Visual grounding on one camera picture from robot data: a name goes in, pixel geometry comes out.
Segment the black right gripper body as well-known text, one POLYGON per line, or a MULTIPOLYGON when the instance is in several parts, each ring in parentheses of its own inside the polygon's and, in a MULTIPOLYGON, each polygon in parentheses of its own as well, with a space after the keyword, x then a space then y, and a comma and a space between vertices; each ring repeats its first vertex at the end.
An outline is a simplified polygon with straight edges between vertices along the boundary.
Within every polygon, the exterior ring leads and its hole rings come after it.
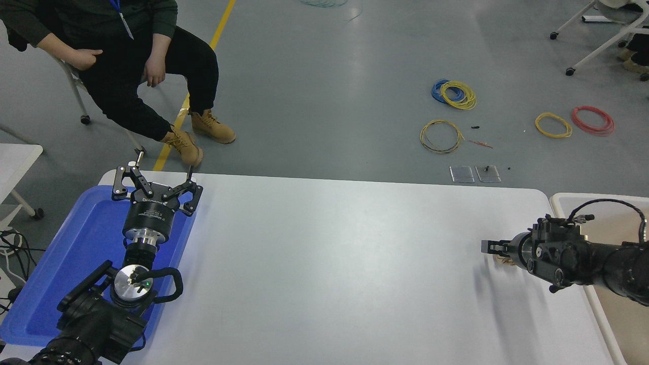
POLYGON ((507 245, 507 255, 517 267, 524 267, 524 259, 522 258, 521 249, 524 242, 524 233, 517 234, 507 245))

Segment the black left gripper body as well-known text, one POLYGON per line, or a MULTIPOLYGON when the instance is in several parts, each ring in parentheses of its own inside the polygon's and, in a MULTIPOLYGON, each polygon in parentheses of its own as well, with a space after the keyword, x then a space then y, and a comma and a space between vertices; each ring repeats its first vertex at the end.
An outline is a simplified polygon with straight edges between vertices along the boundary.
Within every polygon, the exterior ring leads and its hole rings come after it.
POLYGON ((130 208, 123 226, 123 235, 134 238, 137 231, 152 230, 157 238, 169 238, 175 211, 180 203, 176 197, 164 201, 170 189, 153 189, 153 196, 146 196, 141 189, 130 193, 130 208))

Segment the person's left hand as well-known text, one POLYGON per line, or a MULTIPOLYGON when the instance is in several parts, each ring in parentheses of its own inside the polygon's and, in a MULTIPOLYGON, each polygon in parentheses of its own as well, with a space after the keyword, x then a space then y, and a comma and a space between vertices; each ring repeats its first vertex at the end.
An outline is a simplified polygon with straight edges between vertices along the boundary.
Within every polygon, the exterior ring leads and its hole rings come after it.
POLYGON ((148 87, 156 87, 165 81, 165 56, 151 54, 145 62, 143 77, 148 87))

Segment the person's right hand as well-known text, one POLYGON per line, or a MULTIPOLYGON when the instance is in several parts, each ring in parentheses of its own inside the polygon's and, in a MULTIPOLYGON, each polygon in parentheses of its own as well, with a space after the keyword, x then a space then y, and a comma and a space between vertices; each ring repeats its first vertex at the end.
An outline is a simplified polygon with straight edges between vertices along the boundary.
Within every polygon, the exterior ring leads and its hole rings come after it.
POLYGON ((72 67, 84 71, 90 69, 102 53, 102 49, 71 49, 61 56, 61 59, 72 67))

